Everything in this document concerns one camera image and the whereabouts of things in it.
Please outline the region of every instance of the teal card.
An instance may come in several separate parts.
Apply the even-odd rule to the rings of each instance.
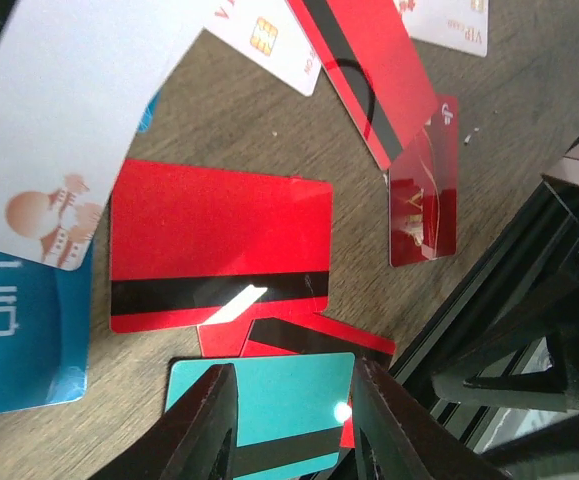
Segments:
[[[92,259],[66,272],[0,253],[0,413],[84,395]]]
[[[352,353],[181,360],[171,369],[166,408],[224,363],[235,365],[238,379],[235,478],[286,480],[336,464]]]
[[[144,113],[142,114],[142,118],[140,119],[140,123],[138,124],[138,132],[145,133],[151,127],[151,122],[153,122],[153,116],[156,114],[156,107],[158,106],[158,102],[160,102],[160,91],[154,95],[154,97],[145,108]]]

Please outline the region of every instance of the wood grain surface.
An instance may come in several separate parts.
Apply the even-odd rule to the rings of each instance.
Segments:
[[[460,145],[451,258],[389,266],[385,181],[324,73],[303,97],[207,33],[167,81],[130,156],[333,183],[326,314],[402,351],[579,134],[579,0],[492,0],[489,38],[485,59],[417,44],[436,91],[459,99],[460,138],[480,129]],[[168,361],[199,355],[195,329],[109,331],[107,245],[105,223],[87,394],[0,415],[0,479],[87,478],[162,413]]]

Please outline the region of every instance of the red card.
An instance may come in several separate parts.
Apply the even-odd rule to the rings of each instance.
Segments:
[[[390,260],[398,267],[456,253],[458,101],[440,108],[389,169]]]
[[[438,106],[393,0],[288,0],[382,170]]]
[[[112,195],[111,329],[324,310],[332,202],[328,183],[127,160]]]
[[[318,314],[254,320],[243,357],[352,352],[389,368],[396,344]],[[353,448],[353,424],[345,422],[340,446]]]
[[[200,352],[205,358],[239,357],[245,346],[251,324],[258,318],[240,315],[233,322],[198,327]]]

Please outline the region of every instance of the card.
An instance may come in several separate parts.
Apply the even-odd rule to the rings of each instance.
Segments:
[[[313,93],[320,60],[285,0],[221,0],[205,28],[303,95]]]
[[[0,253],[0,413],[84,395],[92,257],[63,272]]]
[[[256,315],[245,312],[229,323],[198,326],[200,352],[206,358],[239,357]]]
[[[394,0],[411,38],[487,56],[489,0]]]
[[[0,35],[0,252],[80,266],[174,44],[189,48],[202,10],[16,3]]]
[[[438,95],[429,125],[389,169],[393,267],[456,253],[458,101]]]
[[[149,105],[145,109],[145,113],[142,114],[142,118],[140,119],[140,124],[138,125],[138,132],[145,133],[151,127],[151,122],[153,122],[153,116],[156,113],[156,107],[158,106],[158,102],[160,102],[160,92],[161,90],[156,93],[156,95],[151,99]]]
[[[351,352],[388,369],[395,351],[396,344],[387,338],[313,313],[254,320],[241,356]],[[351,418],[344,424],[340,446],[354,448]]]
[[[324,310],[332,205],[324,182],[127,160],[111,205],[111,329]]]
[[[288,0],[381,170],[437,108],[393,0]]]
[[[234,478],[285,480],[336,464],[353,354],[182,360],[171,369],[166,408],[224,363],[238,379]]]

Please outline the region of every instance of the black metal frame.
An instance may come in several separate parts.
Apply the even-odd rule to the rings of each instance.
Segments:
[[[579,226],[541,184],[389,370],[433,418],[469,448],[475,447],[498,409],[440,400],[431,383],[435,366],[508,312],[544,278],[545,272],[555,272],[565,262],[575,260],[571,253],[578,243]],[[536,347],[534,342],[483,373],[518,374]],[[358,478],[353,450],[341,455],[332,471],[314,473],[302,480],[329,478]]]
[[[235,448],[237,392],[234,365],[212,366],[151,429],[90,480],[242,477],[236,472],[242,461]],[[579,416],[479,455],[376,362],[356,359],[352,392],[361,480],[508,480],[509,473],[536,480],[543,473],[579,472]]]

